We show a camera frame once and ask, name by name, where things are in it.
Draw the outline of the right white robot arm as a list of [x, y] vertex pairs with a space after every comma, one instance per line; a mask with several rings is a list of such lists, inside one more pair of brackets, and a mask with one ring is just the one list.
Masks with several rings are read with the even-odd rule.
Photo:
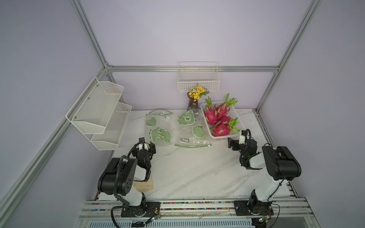
[[266, 175], [259, 187], [251, 192], [248, 200], [234, 201], [237, 216], [266, 216], [270, 218], [272, 197], [288, 181], [301, 175], [301, 166], [286, 146], [273, 147], [270, 143], [257, 152], [258, 144], [252, 138], [249, 129], [242, 130], [240, 138], [228, 138], [228, 147], [239, 151], [239, 162], [247, 170], [266, 170]]

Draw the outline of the green-print zip-top bag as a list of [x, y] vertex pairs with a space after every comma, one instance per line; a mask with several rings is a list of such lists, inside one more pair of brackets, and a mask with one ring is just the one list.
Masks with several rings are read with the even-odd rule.
[[182, 148], [212, 146], [204, 118], [199, 109], [189, 109], [178, 116], [175, 146]]
[[144, 137], [156, 146], [168, 146], [172, 140], [171, 119], [173, 113], [165, 109], [155, 109], [147, 113], [144, 122]]

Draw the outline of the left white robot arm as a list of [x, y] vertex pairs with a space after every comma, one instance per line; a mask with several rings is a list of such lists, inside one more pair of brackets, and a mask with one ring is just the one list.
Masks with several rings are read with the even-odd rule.
[[112, 158], [108, 166], [101, 174], [98, 181], [99, 193], [113, 195], [122, 205], [114, 206], [110, 210], [112, 222], [119, 228], [114, 211], [121, 209], [121, 217], [146, 216], [152, 210], [153, 214], [146, 221], [137, 221], [131, 226], [134, 228], [146, 227], [159, 215], [159, 203], [153, 203], [148, 208], [148, 202], [144, 193], [138, 191], [133, 182], [147, 182], [151, 174], [151, 160], [156, 154], [156, 145], [153, 142], [147, 143], [145, 139], [139, 138], [127, 155], [120, 158]]

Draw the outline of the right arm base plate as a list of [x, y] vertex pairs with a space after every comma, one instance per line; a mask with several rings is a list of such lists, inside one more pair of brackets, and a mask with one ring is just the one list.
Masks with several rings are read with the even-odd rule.
[[274, 214], [270, 202], [235, 200], [233, 204], [237, 216], [266, 216]]

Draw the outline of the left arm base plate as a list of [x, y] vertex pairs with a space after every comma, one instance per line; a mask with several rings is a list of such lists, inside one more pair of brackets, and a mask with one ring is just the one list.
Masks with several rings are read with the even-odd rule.
[[142, 202], [140, 206], [127, 206], [122, 209], [122, 218], [152, 217], [160, 212], [161, 202]]

